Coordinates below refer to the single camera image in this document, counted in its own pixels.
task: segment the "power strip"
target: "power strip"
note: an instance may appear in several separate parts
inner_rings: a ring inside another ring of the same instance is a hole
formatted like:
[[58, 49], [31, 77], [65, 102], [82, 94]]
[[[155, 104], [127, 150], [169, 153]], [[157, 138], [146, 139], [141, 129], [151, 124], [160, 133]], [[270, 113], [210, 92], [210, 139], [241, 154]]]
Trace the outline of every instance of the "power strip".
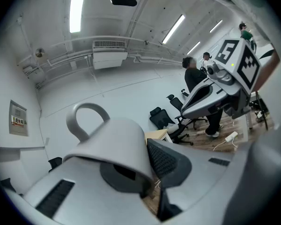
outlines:
[[228, 137], [225, 138], [226, 142], [227, 142], [227, 143], [231, 142], [231, 141], [233, 140], [233, 138], [236, 138], [236, 137], [237, 137], [237, 135], [238, 135], [237, 132], [231, 133]]

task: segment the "dark hair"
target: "dark hair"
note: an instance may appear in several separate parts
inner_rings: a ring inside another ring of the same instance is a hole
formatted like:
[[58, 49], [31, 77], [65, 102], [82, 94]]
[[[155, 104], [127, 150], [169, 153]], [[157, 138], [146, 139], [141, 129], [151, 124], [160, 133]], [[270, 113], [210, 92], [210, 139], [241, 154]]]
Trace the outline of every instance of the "dark hair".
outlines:
[[183, 58], [183, 61], [182, 61], [182, 66], [184, 67], [184, 68], [187, 68], [188, 67], [188, 65], [190, 64], [190, 62], [191, 62], [191, 59], [192, 59], [192, 57], [186, 57], [186, 58]]
[[212, 56], [210, 56], [210, 54], [208, 52], [203, 53], [203, 58], [204, 58], [204, 55], [208, 55], [209, 58], [212, 58]]
[[245, 27], [245, 24], [242, 22], [241, 24], [239, 24], [239, 30], [242, 30], [243, 27]]

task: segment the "curved handle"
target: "curved handle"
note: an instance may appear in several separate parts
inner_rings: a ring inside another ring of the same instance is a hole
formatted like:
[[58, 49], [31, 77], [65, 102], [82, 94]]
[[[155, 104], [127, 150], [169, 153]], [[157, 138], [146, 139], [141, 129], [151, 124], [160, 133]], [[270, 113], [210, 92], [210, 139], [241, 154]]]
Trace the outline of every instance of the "curved handle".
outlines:
[[79, 126], [76, 118], [77, 111], [80, 108], [89, 108], [94, 111], [96, 111], [103, 119], [103, 121], [107, 121], [110, 119], [108, 113], [99, 105], [94, 103], [81, 103], [76, 104], [70, 112], [67, 114], [67, 128], [69, 131], [76, 136], [80, 142], [83, 142], [85, 140], [89, 139], [89, 135]]

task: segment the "fluorescent light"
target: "fluorescent light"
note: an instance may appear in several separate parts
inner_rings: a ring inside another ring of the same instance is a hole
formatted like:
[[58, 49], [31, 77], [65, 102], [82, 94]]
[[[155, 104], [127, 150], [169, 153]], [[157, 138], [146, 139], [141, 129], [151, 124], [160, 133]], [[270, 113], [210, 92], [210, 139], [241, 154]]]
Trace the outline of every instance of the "fluorescent light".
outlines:
[[187, 53], [187, 55], [192, 51], [192, 50], [194, 50], [195, 48], [196, 48], [196, 46], [198, 46], [200, 44], [200, 42], [198, 42], [188, 53]]
[[179, 25], [182, 23], [182, 21], [185, 19], [183, 15], [181, 15], [178, 20], [175, 22], [174, 26], [171, 28], [171, 30], [168, 32], [168, 34], [165, 36], [163, 40], [163, 44], [166, 44], [169, 40], [169, 38], [173, 35], [175, 30], [179, 27]]
[[209, 32], [212, 32], [223, 20], [220, 20], [215, 26], [214, 28], [212, 28]]
[[70, 6], [70, 32], [79, 32], [81, 24], [83, 0], [71, 0]]

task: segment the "white sneaker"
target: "white sneaker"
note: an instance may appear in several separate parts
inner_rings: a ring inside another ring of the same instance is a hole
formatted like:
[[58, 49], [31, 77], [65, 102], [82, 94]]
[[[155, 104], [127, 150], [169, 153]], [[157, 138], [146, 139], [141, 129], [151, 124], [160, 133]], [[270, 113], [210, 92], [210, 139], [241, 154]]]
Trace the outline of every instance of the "white sneaker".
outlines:
[[224, 124], [220, 123], [218, 131], [220, 131], [224, 127]]
[[212, 134], [212, 135], [208, 135], [207, 133], [205, 133], [207, 137], [213, 137], [213, 138], [217, 138], [220, 133], [219, 132], [215, 132], [215, 134]]

